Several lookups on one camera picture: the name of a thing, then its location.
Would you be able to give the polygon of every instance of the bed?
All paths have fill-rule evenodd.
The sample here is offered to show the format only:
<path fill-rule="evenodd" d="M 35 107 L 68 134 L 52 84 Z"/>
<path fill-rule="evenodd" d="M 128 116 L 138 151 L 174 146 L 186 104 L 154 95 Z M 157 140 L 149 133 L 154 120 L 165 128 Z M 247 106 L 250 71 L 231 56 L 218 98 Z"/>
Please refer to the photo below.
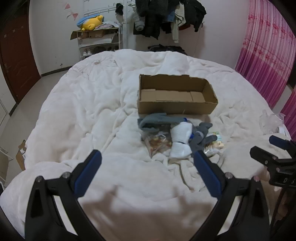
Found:
<path fill-rule="evenodd" d="M 272 213 L 277 190 L 263 166 L 250 158 L 257 145 L 280 158 L 288 154 L 268 143 L 259 126 L 266 101 L 233 69 L 176 52 L 123 49 L 102 52 L 74 65 L 52 89 L 26 145 L 26 170 L 9 184 L 0 205 L 24 236 L 27 201 L 34 179 L 72 171 L 93 149 L 103 163 L 84 197 L 85 213 L 106 240 L 189 240 L 216 203 L 191 159 L 171 162 L 149 157 L 137 126 L 139 74 L 188 74 L 206 78 L 219 104 L 211 115 L 186 116 L 193 124 L 212 122 L 225 148 L 211 158 L 236 177 L 259 175 Z M 281 134 L 277 136 L 289 139 Z M 56 198 L 66 228 L 75 233 Z M 233 209 L 222 231 L 227 230 Z"/>

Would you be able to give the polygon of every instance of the shoe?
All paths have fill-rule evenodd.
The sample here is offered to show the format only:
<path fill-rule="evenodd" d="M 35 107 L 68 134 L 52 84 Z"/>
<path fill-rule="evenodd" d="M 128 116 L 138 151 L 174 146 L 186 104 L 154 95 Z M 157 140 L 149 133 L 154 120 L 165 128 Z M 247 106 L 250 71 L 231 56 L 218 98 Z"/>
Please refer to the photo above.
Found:
<path fill-rule="evenodd" d="M 83 51 L 82 56 L 83 56 L 83 57 L 86 57 L 86 56 L 87 56 L 87 50 L 86 50 L 86 49 Z"/>
<path fill-rule="evenodd" d="M 106 48 L 103 47 L 103 46 L 97 46 L 97 47 L 94 48 L 94 54 L 101 53 L 103 51 L 106 51 Z"/>
<path fill-rule="evenodd" d="M 87 56 L 92 56 L 92 52 L 90 49 L 87 50 Z"/>

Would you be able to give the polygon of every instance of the sneaker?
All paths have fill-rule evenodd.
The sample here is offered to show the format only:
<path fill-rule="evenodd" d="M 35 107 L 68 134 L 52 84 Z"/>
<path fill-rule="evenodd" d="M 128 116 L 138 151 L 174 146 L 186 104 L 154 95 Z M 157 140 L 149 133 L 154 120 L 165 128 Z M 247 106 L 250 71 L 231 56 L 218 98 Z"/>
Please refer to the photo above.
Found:
<path fill-rule="evenodd" d="M 87 50 L 87 56 L 92 56 L 92 52 L 91 52 L 91 50 L 89 49 L 89 50 Z"/>

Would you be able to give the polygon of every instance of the pink curtain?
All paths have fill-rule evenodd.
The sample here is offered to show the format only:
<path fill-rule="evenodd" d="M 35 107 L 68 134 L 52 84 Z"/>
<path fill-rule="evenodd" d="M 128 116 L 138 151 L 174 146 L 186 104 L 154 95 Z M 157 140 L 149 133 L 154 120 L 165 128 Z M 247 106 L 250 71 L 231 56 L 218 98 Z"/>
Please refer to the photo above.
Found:
<path fill-rule="evenodd" d="M 268 0 L 250 0 L 243 47 L 235 67 L 273 108 L 293 67 L 296 38 Z"/>
<path fill-rule="evenodd" d="M 296 89 L 288 99 L 281 113 L 285 114 L 285 126 L 287 127 L 291 138 L 296 141 Z"/>

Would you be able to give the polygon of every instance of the wooden door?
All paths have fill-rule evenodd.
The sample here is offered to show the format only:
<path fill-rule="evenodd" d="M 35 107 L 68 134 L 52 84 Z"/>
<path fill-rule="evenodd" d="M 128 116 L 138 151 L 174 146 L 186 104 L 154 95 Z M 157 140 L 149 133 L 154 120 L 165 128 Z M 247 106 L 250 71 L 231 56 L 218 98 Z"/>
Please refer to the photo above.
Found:
<path fill-rule="evenodd" d="M 28 6 L 26 2 L 17 10 L 0 35 L 3 74 L 17 103 L 40 79 L 30 42 Z"/>

